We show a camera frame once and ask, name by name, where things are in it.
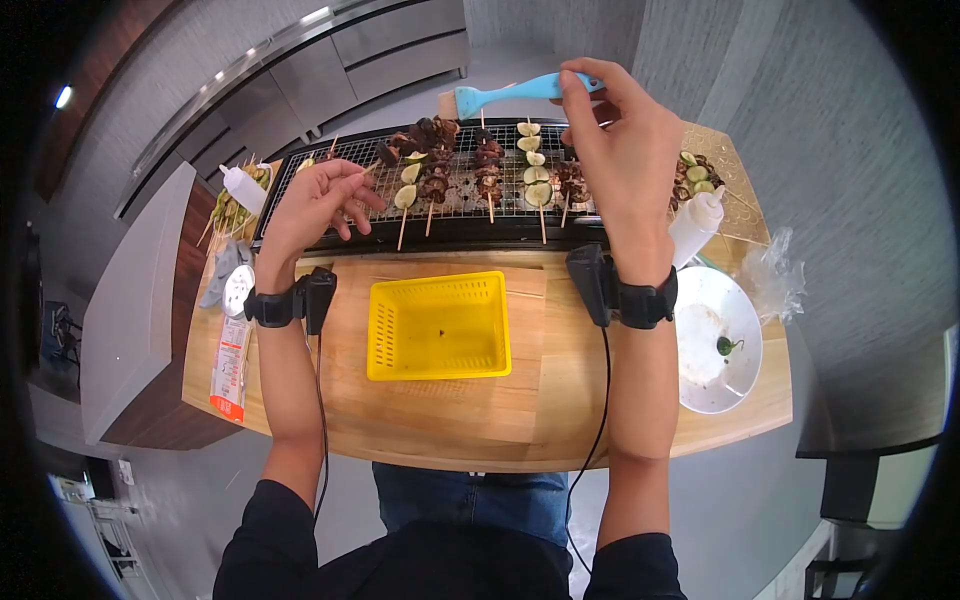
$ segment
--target black shirt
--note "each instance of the black shirt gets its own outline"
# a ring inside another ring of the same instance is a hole
[[[568,557],[516,531],[418,522],[317,568],[309,507],[265,479],[224,550],[213,598],[567,598]],[[601,548],[584,598],[685,600],[670,537]]]

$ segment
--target cucumber slice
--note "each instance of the cucumber slice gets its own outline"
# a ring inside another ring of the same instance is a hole
[[[523,172],[523,182],[527,185],[549,180],[550,172],[543,167],[527,167],[527,170]]]
[[[400,180],[408,184],[416,183],[417,178],[419,176],[420,176],[420,163],[415,162],[403,169],[403,172],[400,173]]]
[[[707,192],[712,194],[716,191],[716,188],[713,187],[713,184],[709,181],[697,181],[693,184],[693,193],[699,194],[700,192]]]
[[[707,178],[707,175],[707,167],[702,167],[700,165],[690,167],[686,170],[686,178],[690,181],[690,183],[703,181]]]
[[[520,132],[520,135],[524,137],[530,137],[531,135],[536,135],[540,133],[540,123],[517,123],[516,130]]]
[[[539,152],[530,151],[527,153],[527,164],[532,167],[539,167],[544,162],[546,162],[546,156],[540,154]]]
[[[410,164],[413,164],[415,162],[424,162],[426,160],[426,154],[422,152],[417,152],[415,150],[409,156],[404,156],[403,159],[409,162]]]
[[[516,146],[523,152],[536,152],[540,147],[540,136],[521,137],[516,141]]]
[[[534,207],[540,208],[550,204],[553,199],[553,185],[549,183],[534,183],[527,186],[527,191],[523,193],[523,200]]]
[[[415,185],[404,185],[396,191],[394,196],[394,206],[400,210],[409,208],[417,199],[417,187]]]
[[[305,159],[303,160],[303,162],[300,164],[300,166],[297,167],[297,170],[294,171],[294,175],[297,174],[297,173],[299,173],[300,171],[302,171],[303,169],[305,169],[305,168],[307,168],[307,167],[312,167],[313,165],[314,165],[314,159],[313,159],[313,158],[305,158]]]

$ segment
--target gray cloth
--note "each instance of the gray cloth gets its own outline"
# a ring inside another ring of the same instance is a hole
[[[243,242],[227,240],[224,249],[217,252],[216,263],[213,267],[213,278],[206,285],[204,296],[200,299],[201,308],[219,306],[224,296],[224,286],[233,270],[240,265],[253,266],[253,254],[250,247]]]

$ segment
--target grill grate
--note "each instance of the grill grate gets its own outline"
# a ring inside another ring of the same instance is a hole
[[[509,121],[508,119],[496,119],[497,124],[492,124],[492,121],[487,121],[487,130],[503,146],[505,151],[504,157],[500,160],[502,174],[500,188],[503,192],[503,198],[500,201],[500,206],[494,209],[494,218],[538,217],[540,212],[523,200],[523,171],[527,164],[524,160],[524,153],[516,146],[516,142],[521,138],[516,130],[516,121],[511,121],[509,124],[504,123]],[[566,123],[548,123],[536,119],[534,119],[534,122],[541,123],[539,152],[546,158],[543,166],[550,171],[551,182],[554,186],[554,197],[550,204],[543,208],[543,211],[545,215],[560,216],[564,212],[564,199],[560,196],[560,183],[555,174],[557,166],[564,159],[564,144],[560,141],[560,135],[566,129]],[[473,153],[476,150],[474,132],[477,129],[479,129],[479,122],[476,120],[461,125],[461,130],[456,138],[456,150],[450,166],[450,186],[446,191],[446,201],[443,204],[434,204],[433,219],[435,222],[438,219],[489,219],[487,200],[486,198],[480,198],[473,177]],[[339,158],[367,166],[376,160],[374,150],[376,145],[380,141],[388,139],[394,131],[406,131],[406,127],[353,135],[337,142],[334,151]],[[262,239],[262,231],[270,222],[274,208],[290,184],[297,167],[309,157],[323,156],[329,147],[329,142],[317,144],[296,151],[288,155],[287,159],[283,161],[279,183],[276,189],[271,191],[266,216],[260,220],[261,223],[257,227],[254,241]],[[377,211],[367,208],[367,216],[371,224],[402,220],[403,211],[394,206],[394,195],[403,186],[400,181],[400,172],[404,166],[405,163],[401,161],[397,166],[391,168],[380,165],[373,170],[374,191],[387,202],[387,209]],[[429,203],[418,199],[407,211],[408,224],[411,221],[425,220],[428,207]],[[572,220],[577,217],[596,215],[598,215],[596,206],[593,200],[590,200],[582,204],[573,204],[568,211],[567,218]]]

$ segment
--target gray floor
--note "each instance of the gray floor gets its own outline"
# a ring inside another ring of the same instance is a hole
[[[470,66],[466,84],[499,87],[555,70],[561,58],[530,55],[504,60],[485,53]],[[454,75],[414,84],[359,108],[324,128],[324,138],[410,123],[433,114],[438,91]],[[515,101],[491,107],[488,116],[561,117],[544,102]],[[794,422],[744,442],[683,457],[671,465],[671,521],[681,583],[690,598],[741,600],[770,582],[819,522],[824,467],[793,458],[816,377],[803,339],[787,329],[794,387]],[[161,600],[211,592],[224,547],[263,467],[270,440],[244,431],[203,450],[132,449],[136,485],[127,501],[140,509],[134,541],[148,560]],[[570,529],[589,561],[607,493],[607,472],[584,476],[573,497]],[[325,563],[384,533],[377,516],[370,463],[330,458],[330,487],[317,527]],[[581,566],[570,576],[579,597],[588,581]]]

